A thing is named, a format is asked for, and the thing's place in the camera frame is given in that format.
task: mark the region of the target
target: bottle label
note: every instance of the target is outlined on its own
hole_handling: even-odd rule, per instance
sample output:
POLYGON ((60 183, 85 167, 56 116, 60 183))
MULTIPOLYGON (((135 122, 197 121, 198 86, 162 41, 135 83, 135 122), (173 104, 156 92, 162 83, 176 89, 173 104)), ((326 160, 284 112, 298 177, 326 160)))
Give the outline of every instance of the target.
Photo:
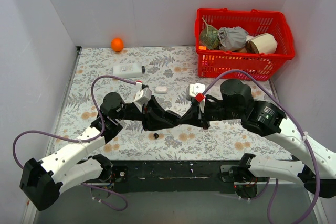
POLYGON ((133 65, 124 65, 120 67, 121 72, 130 72, 133 71, 133 65))

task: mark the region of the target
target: patterned fabric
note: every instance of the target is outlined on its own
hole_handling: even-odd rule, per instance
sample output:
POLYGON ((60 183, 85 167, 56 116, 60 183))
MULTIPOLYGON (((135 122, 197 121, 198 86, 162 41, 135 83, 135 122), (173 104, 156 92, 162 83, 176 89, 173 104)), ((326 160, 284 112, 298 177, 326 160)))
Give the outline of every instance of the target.
MULTIPOLYGON (((112 66, 120 63, 141 62, 146 73, 141 78, 151 90, 166 86, 167 94, 155 94, 164 109, 183 115, 190 106, 186 100, 186 88, 190 83, 208 85, 212 79, 197 76, 198 56, 194 46, 126 48, 115 53, 109 48, 83 49, 76 75, 72 83, 68 103, 62 115, 59 134, 76 138, 90 125, 97 112, 90 95, 93 80, 103 74, 112 74, 112 66)), ((209 94, 221 99, 217 82, 209 94)), ((255 99, 269 98, 252 82, 250 85, 255 99)), ((271 92, 269 82, 261 83, 271 92)), ((95 87, 97 103, 104 96, 116 91, 125 102, 132 102, 136 93, 134 86, 124 82, 102 79, 95 87)), ((240 159, 244 153, 254 153, 266 158, 289 159, 290 154, 279 145, 268 141, 240 126, 239 120, 211 122, 209 130, 181 125, 174 129, 158 132, 142 131, 141 122, 122 121, 124 129, 110 143, 92 155, 101 153, 109 159, 240 159), (158 133, 156 140, 153 133, 158 133)), ((68 144, 54 140, 52 152, 68 144)))

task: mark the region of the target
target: orange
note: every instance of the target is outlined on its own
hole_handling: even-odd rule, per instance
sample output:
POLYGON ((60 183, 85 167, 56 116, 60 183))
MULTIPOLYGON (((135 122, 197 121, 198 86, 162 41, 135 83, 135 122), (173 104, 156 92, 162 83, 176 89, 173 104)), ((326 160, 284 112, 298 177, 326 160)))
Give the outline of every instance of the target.
POLYGON ((111 42, 111 47, 115 52, 120 52, 124 48, 124 43, 122 42, 121 39, 115 38, 111 42))

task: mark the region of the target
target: plastic bottle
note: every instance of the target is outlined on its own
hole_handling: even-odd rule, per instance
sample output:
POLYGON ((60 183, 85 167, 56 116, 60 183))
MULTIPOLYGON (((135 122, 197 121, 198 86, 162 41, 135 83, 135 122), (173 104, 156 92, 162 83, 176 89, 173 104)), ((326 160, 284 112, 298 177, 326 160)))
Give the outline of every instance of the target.
POLYGON ((120 78, 141 77, 145 73, 145 67, 141 63, 132 63, 113 66, 113 75, 120 78))

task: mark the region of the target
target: red plastic basket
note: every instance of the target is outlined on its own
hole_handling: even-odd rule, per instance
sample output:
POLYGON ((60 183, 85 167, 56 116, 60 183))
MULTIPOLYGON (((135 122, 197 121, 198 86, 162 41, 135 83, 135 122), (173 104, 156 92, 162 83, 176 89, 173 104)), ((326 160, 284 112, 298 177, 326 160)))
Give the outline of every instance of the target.
MULTIPOLYGON (((293 37, 281 12, 251 10, 250 12, 228 9, 198 9, 195 22, 196 51, 198 53, 198 75, 216 78, 230 69, 248 72, 258 81, 267 81, 287 60, 293 59, 295 50, 293 37), (199 49, 200 32, 206 27, 202 18, 217 29, 240 26, 252 36, 272 34, 278 42, 274 54, 243 54, 221 50, 199 49)), ((249 80, 241 73, 231 73, 225 79, 249 80)))

